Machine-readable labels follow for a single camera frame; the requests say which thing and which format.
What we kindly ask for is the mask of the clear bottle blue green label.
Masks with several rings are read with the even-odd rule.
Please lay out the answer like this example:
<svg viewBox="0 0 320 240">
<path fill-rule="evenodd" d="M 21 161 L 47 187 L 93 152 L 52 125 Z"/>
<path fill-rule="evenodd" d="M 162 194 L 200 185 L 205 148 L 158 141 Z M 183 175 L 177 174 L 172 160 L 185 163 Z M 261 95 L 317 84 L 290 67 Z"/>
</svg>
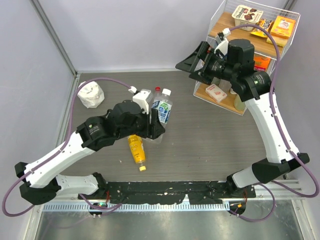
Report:
<svg viewBox="0 0 320 240">
<path fill-rule="evenodd" d="M 159 121 L 164 127 L 167 126 L 173 106 L 173 102 L 170 100 L 170 96 L 162 94 L 161 92 L 158 101 L 154 102 L 151 106 L 151 108 L 158 110 Z"/>
</svg>

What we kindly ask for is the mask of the white bottle cap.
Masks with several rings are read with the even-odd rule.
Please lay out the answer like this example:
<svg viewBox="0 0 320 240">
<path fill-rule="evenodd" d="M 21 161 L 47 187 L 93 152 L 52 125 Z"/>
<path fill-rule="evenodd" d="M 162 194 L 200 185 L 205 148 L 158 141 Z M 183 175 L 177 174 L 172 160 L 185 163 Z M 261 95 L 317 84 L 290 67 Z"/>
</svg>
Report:
<svg viewBox="0 0 320 240">
<path fill-rule="evenodd" d="M 172 91 L 169 90 L 169 89 L 167 89 L 167 88 L 164 88 L 164 89 L 162 90 L 162 94 L 164 94 L 164 95 L 166 95 L 166 96 L 170 96 L 171 93 L 172 93 Z"/>
</svg>

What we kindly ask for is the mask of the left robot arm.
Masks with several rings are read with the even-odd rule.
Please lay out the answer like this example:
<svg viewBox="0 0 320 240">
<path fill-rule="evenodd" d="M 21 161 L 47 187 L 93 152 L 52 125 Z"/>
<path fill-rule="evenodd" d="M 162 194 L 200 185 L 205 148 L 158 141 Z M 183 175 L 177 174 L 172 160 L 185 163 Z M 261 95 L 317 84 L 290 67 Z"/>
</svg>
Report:
<svg viewBox="0 0 320 240">
<path fill-rule="evenodd" d="M 19 187 L 23 199 L 33 205 L 42 205 L 62 195 L 84 195 L 102 199 L 107 183 L 100 173 L 88 176 L 62 175 L 66 168 L 115 141 L 137 135 L 157 139 L 165 133 L 158 111 L 145 113 L 137 103 L 125 100 L 109 109 L 105 115 L 88 118 L 66 141 L 33 163 L 15 165 L 17 177 L 27 175 Z"/>
</svg>

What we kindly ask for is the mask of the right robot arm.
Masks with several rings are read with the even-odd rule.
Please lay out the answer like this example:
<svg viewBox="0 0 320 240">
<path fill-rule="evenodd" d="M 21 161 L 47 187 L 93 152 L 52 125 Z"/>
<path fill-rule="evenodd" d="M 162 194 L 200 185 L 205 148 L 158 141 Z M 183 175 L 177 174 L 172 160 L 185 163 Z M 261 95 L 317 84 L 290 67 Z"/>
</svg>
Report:
<svg viewBox="0 0 320 240">
<path fill-rule="evenodd" d="M 290 135 L 275 107 L 271 107 L 271 79 L 268 73 L 254 69 L 254 45 L 247 39 L 233 39 L 227 45 L 227 52 L 212 48 L 201 41 L 196 50 L 176 64 L 176 69 L 189 73 L 189 77 L 206 85 L 214 78 L 231 83 L 245 107 L 251 113 L 261 135 L 266 157 L 250 167 L 229 175 L 226 179 L 226 193 L 233 198 L 243 193 L 244 188 L 253 184 L 269 183 L 310 162 L 307 153 L 301 153 L 295 145 L 288 148 Z"/>
</svg>

